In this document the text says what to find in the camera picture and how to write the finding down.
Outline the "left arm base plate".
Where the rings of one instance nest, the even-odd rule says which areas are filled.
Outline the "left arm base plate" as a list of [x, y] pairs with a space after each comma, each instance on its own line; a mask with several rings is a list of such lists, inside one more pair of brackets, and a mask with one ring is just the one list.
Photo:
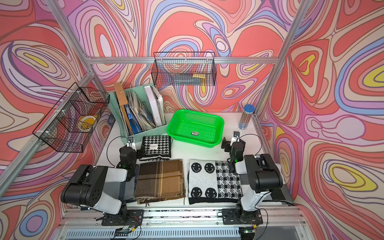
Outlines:
[[117, 215], [104, 214], [102, 226], [135, 226], [141, 225], [144, 210], [122, 210]]

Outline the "smiley checkered white black scarf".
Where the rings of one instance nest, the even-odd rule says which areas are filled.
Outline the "smiley checkered white black scarf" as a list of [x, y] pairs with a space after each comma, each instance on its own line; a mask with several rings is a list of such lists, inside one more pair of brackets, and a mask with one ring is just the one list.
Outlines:
[[240, 177], [230, 172], [228, 162], [190, 160], [189, 204], [237, 203], [242, 195]]

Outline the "brown plaid scarf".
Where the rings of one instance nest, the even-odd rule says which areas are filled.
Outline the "brown plaid scarf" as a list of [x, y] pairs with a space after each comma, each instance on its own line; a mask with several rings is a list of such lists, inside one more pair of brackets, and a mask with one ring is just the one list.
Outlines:
[[134, 199], [149, 204], [186, 196], [182, 160], [143, 163], [139, 167]]

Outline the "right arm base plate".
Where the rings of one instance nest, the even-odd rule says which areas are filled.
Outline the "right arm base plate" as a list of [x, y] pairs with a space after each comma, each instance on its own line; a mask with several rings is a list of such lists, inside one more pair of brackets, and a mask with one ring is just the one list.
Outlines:
[[256, 225], [263, 224], [263, 217], [260, 210], [246, 212], [236, 209], [222, 209], [224, 225]]

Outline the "houndstooth black white scarf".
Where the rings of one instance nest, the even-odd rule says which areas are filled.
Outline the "houndstooth black white scarf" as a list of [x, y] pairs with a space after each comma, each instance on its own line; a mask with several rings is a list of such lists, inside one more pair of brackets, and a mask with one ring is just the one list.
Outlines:
[[141, 161], [168, 161], [171, 159], [172, 138], [168, 135], [145, 136], [141, 144]]

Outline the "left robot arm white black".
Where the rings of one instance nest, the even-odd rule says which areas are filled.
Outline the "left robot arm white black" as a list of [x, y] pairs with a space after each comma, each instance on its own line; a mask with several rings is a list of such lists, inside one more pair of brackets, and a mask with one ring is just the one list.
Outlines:
[[128, 137], [119, 153], [116, 167], [80, 165], [61, 193], [62, 203], [120, 215], [134, 201], [139, 171], [134, 138]]

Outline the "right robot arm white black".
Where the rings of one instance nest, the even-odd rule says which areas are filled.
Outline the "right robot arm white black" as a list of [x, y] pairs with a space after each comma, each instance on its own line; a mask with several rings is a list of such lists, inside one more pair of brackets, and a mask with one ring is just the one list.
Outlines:
[[238, 216], [255, 213], [259, 204], [284, 184], [270, 154], [244, 155], [245, 147], [246, 142], [239, 132], [234, 132], [230, 141], [223, 138], [221, 145], [230, 154], [229, 172], [245, 176], [250, 186], [235, 208]]

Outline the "grey navy striped scarf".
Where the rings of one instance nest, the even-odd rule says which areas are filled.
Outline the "grey navy striped scarf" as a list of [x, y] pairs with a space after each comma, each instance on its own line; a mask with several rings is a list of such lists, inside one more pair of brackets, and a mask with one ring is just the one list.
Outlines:
[[134, 195], [137, 186], [139, 165], [134, 165], [132, 169], [127, 171], [126, 180], [120, 184], [119, 200], [125, 203], [132, 203], [136, 201]]

